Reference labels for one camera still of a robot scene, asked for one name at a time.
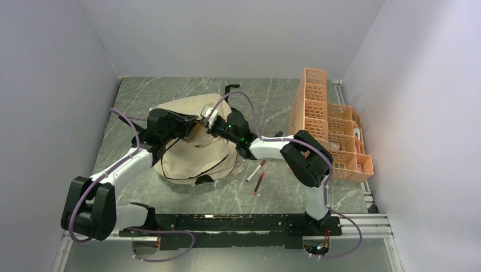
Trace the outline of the beige canvas backpack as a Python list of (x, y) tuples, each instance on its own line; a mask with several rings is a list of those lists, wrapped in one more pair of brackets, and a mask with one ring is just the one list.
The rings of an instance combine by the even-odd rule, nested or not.
[(220, 99), (220, 94), (209, 93), (173, 100), (151, 108), (197, 115), (199, 118), (189, 136), (173, 139), (167, 144), (146, 143), (146, 129), (142, 129), (140, 137), (133, 140), (134, 143), (140, 142), (141, 147), (131, 148), (116, 163), (116, 168), (106, 180), (114, 185), (126, 185), (149, 168), (154, 168), (164, 179), (180, 185), (213, 182), (226, 177), (235, 166), (235, 144), (207, 134), (206, 128), (200, 124), (203, 107), (212, 107)]

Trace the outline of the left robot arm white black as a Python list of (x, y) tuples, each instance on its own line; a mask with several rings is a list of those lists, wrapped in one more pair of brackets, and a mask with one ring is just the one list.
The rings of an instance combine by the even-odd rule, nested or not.
[(152, 109), (142, 128), (118, 109), (111, 112), (134, 132), (132, 147), (108, 168), (90, 177), (76, 177), (69, 187), (61, 227), (77, 243), (105, 240), (114, 230), (134, 228), (144, 236), (158, 228), (155, 209), (141, 203), (117, 205), (121, 191), (152, 168), (174, 139), (183, 139), (195, 128), (198, 116), (161, 108)]

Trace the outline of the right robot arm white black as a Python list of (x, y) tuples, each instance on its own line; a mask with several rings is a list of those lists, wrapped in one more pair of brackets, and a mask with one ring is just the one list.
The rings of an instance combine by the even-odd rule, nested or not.
[(306, 189), (307, 230), (318, 235), (327, 228), (331, 212), (327, 207), (326, 185), (333, 175), (334, 159), (308, 131), (300, 130), (287, 137), (258, 136), (250, 130), (241, 112), (232, 112), (223, 119), (210, 106), (202, 110), (201, 123), (208, 134), (234, 143), (244, 159), (284, 160)]

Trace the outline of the small beige eraser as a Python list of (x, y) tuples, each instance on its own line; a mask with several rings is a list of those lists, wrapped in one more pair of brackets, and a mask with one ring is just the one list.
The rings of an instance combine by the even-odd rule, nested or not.
[(245, 169), (246, 169), (246, 167), (244, 165), (240, 165), (239, 167), (237, 167), (235, 170), (232, 171), (232, 174), (233, 174), (233, 176), (237, 176), (238, 174), (240, 174)]

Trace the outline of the white red marker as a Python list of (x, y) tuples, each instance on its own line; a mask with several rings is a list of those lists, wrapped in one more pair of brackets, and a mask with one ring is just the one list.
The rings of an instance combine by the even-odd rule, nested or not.
[(266, 163), (265, 160), (262, 160), (259, 165), (253, 170), (253, 172), (246, 178), (246, 182), (250, 182), (252, 178), (258, 173), (258, 171), (264, 166)]

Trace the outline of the red pen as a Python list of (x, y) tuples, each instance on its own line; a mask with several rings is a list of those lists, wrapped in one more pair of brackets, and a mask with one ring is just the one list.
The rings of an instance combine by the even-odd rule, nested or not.
[(265, 169), (262, 170), (262, 172), (261, 172), (261, 174), (260, 174), (260, 176), (259, 176), (259, 178), (258, 178), (258, 181), (257, 181), (257, 183), (256, 183), (255, 189), (254, 189), (254, 191), (252, 192), (252, 194), (253, 194), (254, 196), (257, 195), (257, 192), (258, 192), (258, 190), (259, 190), (259, 187), (260, 187), (260, 184), (261, 184), (261, 182), (262, 182), (262, 180), (263, 180), (264, 175), (265, 175)]

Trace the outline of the orange plastic file organizer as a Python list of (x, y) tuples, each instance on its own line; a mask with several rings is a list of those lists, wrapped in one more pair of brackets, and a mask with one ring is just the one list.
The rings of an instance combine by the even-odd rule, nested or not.
[(305, 68), (290, 113), (289, 133), (308, 131), (332, 155), (333, 178), (364, 182), (374, 175), (354, 107), (328, 102), (327, 75)]

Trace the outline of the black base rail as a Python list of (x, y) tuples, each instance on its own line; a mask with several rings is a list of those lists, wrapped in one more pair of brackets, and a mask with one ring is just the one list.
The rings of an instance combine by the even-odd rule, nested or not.
[(122, 238), (159, 242), (160, 250), (188, 248), (284, 247), (302, 249), (303, 239), (341, 236), (340, 219), (317, 222), (306, 214), (158, 214), (155, 231), (121, 230)]

